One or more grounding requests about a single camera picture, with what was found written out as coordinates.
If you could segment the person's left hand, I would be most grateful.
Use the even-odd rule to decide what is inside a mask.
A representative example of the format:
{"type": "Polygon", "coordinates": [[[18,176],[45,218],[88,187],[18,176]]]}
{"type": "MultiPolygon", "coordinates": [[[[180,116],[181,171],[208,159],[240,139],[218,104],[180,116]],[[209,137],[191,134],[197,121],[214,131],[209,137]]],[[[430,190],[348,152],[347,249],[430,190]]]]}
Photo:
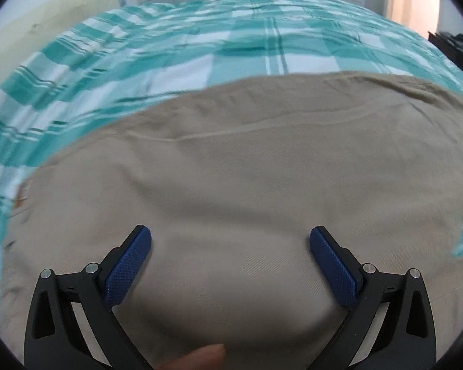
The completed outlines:
{"type": "Polygon", "coordinates": [[[183,357],[163,363],[157,370],[215,370],[221,369],[226,358],[222,344],[208,345],[188,353],[183,357]]]}

